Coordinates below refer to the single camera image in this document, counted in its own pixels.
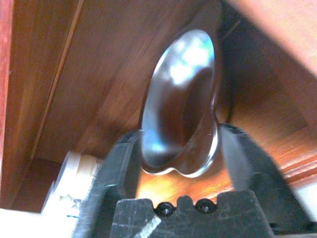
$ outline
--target screw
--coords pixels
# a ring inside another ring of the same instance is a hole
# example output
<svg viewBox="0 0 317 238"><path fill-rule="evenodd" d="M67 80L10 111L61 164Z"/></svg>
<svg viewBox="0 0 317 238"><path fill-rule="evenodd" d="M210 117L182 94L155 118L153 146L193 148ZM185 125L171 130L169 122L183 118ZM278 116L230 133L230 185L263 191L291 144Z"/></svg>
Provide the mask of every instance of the screw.
<svg viewBox="0 0 317 238"><path fill-rule="evenodd" d="M217 209L217 205L209 199L203 198L196 203L195 208L202 213L212 213Z"/></svg>
<svg viewBox="0 0 317 238"><path fill-rule="evenodd" d="M174 212L175 208L170 202L161 202L155 209L158 216L167 217Z"/></svg>

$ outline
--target black screw head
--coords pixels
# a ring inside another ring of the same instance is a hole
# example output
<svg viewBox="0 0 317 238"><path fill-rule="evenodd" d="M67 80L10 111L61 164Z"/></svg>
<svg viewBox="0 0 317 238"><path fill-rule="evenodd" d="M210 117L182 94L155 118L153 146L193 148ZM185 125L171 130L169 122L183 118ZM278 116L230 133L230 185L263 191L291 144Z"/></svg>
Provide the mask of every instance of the black screw head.
<svg viewBox="0 0 317 238"><path fill-rule="evenodd" d="M196 203L195 208L201 213L209 214L217 209L217 205L209 199L203 198Z"/></svg>
<svg viewBox="0 0 317 238"><path fill-rule="evenodd" d="M158 216L167 217L174 212L175 208L170 202L161 202L154 210Z"/></svg>

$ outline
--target reflective metal surface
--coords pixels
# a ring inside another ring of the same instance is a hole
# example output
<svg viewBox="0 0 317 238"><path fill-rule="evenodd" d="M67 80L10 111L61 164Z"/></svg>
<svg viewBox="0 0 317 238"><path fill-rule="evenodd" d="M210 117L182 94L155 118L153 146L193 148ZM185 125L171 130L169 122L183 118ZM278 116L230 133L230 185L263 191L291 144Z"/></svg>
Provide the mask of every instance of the reflective metal surface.
<svg viewBox="0 0 317 238"><path fill-rule="evenodd" d="M163 53L154 70L142 119L143 169L177 170L197 177L218 146L213 112L214 48L209 35L191 30Z"/></svg>

